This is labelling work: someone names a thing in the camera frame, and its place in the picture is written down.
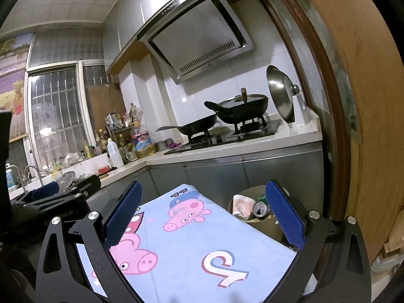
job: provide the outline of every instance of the frying pan handle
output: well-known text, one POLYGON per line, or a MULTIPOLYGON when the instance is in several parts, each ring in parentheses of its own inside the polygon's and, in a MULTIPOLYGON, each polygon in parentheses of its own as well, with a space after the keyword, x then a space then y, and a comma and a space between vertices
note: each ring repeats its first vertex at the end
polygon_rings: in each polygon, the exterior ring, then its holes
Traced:
POLYGON ((180 126, 162 126, 158 128, 156 131, 170 130, 170 129, 179 129, 180 126))
POLYGON ((205 101, 204 105, 206 108, 213 110, 215 113, 229 113, 229 109, 226 107, 222 107, 217 103, 213 103, 211 101, 205 101))
POLYGON ((246 88, 241 88, 241 97, 243 98, 243 102, 247 103, 247 90, 246 88))

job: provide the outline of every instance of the metal screw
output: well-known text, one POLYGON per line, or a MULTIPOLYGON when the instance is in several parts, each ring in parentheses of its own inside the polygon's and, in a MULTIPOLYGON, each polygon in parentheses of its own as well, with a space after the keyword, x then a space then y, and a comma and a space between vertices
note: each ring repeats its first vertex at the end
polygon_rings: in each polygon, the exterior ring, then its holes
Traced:
POLYGON ((314 211, 314 210, 310 211, 309 215, 310 215, 311 218, 314 218, 314 219, 320 218, 320 213, 317 212, 317 211, 314 211))
POLYGON ((353 216, 348 216, 348 222, 350 224, 355 224, 356 223, 356 218, 354 218, 353 216))
POLYGON ((96 218, 98 218, 98 216, 99 216, 99 213, 97 211, 90 212, 90 214, 88 214, 88 218, 90 220, 95 220, 96 218))
POLYGON ((58 224, 60 222, 60 218, 58 217, 58 216, 55 216, 53 219, 52 219, 52 224, 58 224))

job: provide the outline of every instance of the tiktok logo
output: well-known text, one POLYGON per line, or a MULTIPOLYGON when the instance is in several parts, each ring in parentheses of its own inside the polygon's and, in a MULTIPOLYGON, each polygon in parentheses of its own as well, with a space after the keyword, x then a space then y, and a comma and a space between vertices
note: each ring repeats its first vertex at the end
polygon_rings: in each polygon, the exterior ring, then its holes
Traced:
POLYGON ((233 282, 244 280, 248 276, 248 271, 234 270, 230 268, 235 261, 236 259, 231 252, 227 250, 218 250, 205 256, 202 260, 201 266, 203 271, 207 273, 224 277, 224 279, 217 286, 227 288, 233 282), (213 264, 213 260, 216 257, 219 257, 222 260, 222 264, 220 266, 213 264))

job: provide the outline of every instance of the cartoon pig face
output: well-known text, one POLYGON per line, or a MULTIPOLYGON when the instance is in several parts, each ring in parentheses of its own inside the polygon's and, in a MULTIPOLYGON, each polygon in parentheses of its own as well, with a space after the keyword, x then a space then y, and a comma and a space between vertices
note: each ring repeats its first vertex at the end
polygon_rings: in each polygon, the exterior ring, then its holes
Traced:
POLYGON ((167 232, 175 231, 182 226, 185 226, 192 220, 195 222, 203 222, 205 218, 201 215, 210 214, 211 210, 204 210, 204 204, 199 199, 187 199, 175 205, 168 211, 171 219, 163 226, 167 232))
POLYGON ((156 266, 157 254, 138 249, 139 245, 140 237, 137 234, 124 234, 119 244, 110 248, 110 253, 123 274, 143 274, 156 266))

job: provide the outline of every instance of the range hood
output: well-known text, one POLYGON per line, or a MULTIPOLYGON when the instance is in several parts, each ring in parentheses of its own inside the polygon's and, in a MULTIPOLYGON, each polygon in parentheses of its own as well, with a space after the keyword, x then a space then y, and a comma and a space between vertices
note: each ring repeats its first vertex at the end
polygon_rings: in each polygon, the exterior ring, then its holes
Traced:
POLYGON ((174 0, 139 32, 179 84, 254 45, 227 0, 174 0))

